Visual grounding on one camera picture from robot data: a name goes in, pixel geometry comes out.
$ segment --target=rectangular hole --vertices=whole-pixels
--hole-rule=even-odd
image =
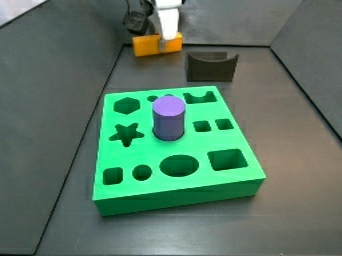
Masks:
[[[103,184],[115,185],[123,181],[123,169],[110,168],[103,171]]]
[[[209,152],[211,167],[223,171],[247,167],[247,162],[239,149],[227,149]]]
[[[230,119],[217,119],[215,123],[219,130],[230,130],[234,128]]]
[[[210,132],[211,127],[209,121],[197,121],[194,122],[194,127],[197,132]]]

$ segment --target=green foam block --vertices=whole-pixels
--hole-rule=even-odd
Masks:
[[[186,101],[185,135],[159,140],[153,101]],[[107,94],[92,200],[103,216],[255,195],[266,178],[215,86]]]

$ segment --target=orange block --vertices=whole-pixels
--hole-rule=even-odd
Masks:
[[[135,57],[182,51],[183,38],[179,32],[177,33],[177,38],[174,40],[166,41],[163,52],[159,49],[159,41],[161,35],[134,37],[133,42]]]

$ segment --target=circular hole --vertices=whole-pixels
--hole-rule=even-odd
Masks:
[[[147,97],[147,100],[151,101],[151,102],[154,102],[157,99],[158,99],[157,96],[149,96],[149,97]]]
[[[134,178],[139,181],[147,180],[153,175],[153,170],[147,165],[139,165],[134,168]]]
[[[193,174],[199,167],[198,160],[189,155],[174,155],[161,163],[162,172],[171,177],[185,177]]]

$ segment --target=shape hole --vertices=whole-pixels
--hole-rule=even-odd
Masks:
[[[131,146],[133,140],[145,137],[145,134],[138,130],[138,123],[133,123],[129,126],[120,124],[115,125],[116,133],[110,137],[110,141],[120,140],[123,146],[127,148]]]
[[[110,168],[103,172],[103,184],[115,185],[123,181],[123,169],[122,168]]]
[[[209,159],[215,171],[247,167],[247,162],[239,149],[209,152]]]
[[[151,102],[154,102],[157,99],[158,99],[158,97],[154,96],[154,95],[147,97],[147,100],[151,101]]]
[[[193,156],[174,155],[162,161],[159,167],[166,175],[185,177],[198,170],[199,162]]]
[[[187,104],[198,104],[198,103],[207,103],[207,102],[217,102],[217,97],[213,91],[207,91],[206,95],[202,97],[193,96],[190,93],[185,93],[185,99]]]
[[[124,115],[131,114],[141,109],[141,101],[130,97],[118,100],[114,103],[114,111]]]
[[[209,121],[197,121],[194,122],[194,127],[197,132],[210,132],[211,127]]]
[[[219,130],[230,130],[233,129],[233,124],[230,122],[230,119],[218,119],[215,120],[217,126]]]
[[[147,165],[139,165],[134,168],[134,178],[139,181],[147,180],[153,175],[153,170]]]

